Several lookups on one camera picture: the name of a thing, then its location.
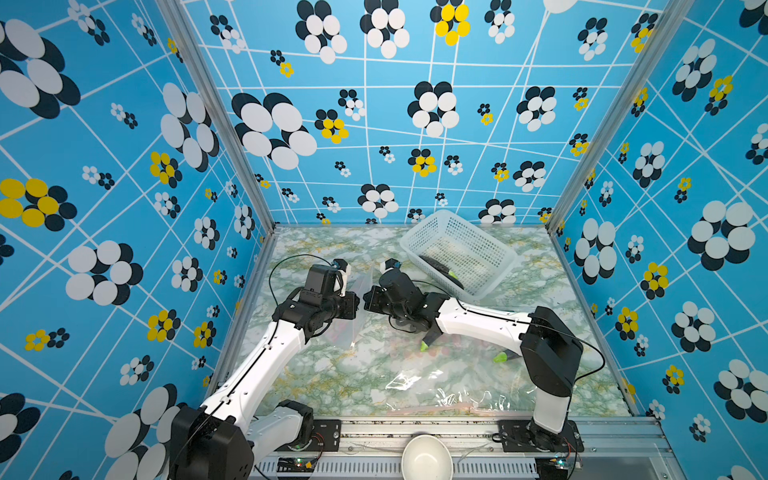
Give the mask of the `eggplant with green stem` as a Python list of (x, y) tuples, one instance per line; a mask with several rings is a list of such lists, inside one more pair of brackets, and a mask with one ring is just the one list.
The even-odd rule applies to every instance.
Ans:
[(516, 353), (516, 352), (514, 352), (513, 350), (505, 349), (504, 351), (502, 351), (501, 353), (497, 354), (493, 358), (493, 362), (494, 363), (505, 363), (505, 362), (508, 362), (508, 361), (519, 359), (520, 357), (521, 357), (521, 355)]

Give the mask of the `clear pink-dotted zip bag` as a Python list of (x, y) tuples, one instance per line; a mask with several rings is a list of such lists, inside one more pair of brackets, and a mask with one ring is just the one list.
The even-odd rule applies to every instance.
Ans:
[(522, 357), (505, 363), (493, 358), (505, 349), (468, 336), (453, 337), (458, 360), (453, 393), (476, 411), (533, 411), (539, 388), (532, 382)]

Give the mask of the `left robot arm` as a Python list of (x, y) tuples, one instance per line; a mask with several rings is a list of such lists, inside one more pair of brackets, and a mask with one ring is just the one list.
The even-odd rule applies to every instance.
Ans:
[(290, 360), (335, 319), (352, 320), (359, 297), (348, 288), (342, 259), (313, 265), (303, 286), (277, 304), (262, 339), (196, 409), (182, 408), (171, 424), (171, 479), (247, 479), (255, 465), (284, 445), (306, 443), (313, 410), (284, 400), (268, 415), (256, 413)]

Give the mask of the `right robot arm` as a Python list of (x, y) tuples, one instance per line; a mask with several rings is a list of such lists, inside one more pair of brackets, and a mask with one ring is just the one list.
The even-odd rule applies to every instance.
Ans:
[(532, 419), (507, 435), (517, 445), (538, 451), (576, 449), (568, 424), (583, 344), (553, 310), (537, 307), (531, 313), (492, 310), (461, 302), (443, 292), (422, 292), (397, 268), (388, 269), (363, 296), (364, 309), (385, 315), (407, 333), (424, 333), (421, 349), (428, 349), (442, 335), (461, 335), (504, 349), (523, 360), (536, 387)]

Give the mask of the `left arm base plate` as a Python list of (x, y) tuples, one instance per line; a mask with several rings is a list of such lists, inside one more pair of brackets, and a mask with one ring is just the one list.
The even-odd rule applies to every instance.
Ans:
[(311, 427), (302, 428), (297, 440), (281, 445), (277, 452), (337, 452), (341, 440), (340, 419), (314, 419)]

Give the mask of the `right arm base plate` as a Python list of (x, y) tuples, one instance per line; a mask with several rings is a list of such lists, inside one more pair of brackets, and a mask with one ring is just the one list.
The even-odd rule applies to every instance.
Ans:
[(552, 433), (530, 420), (499, 420), (498, 431), (491, 439), (512, 453), (582, 453), (584, 444), (572, 420), (567, 420), (560, 433)]

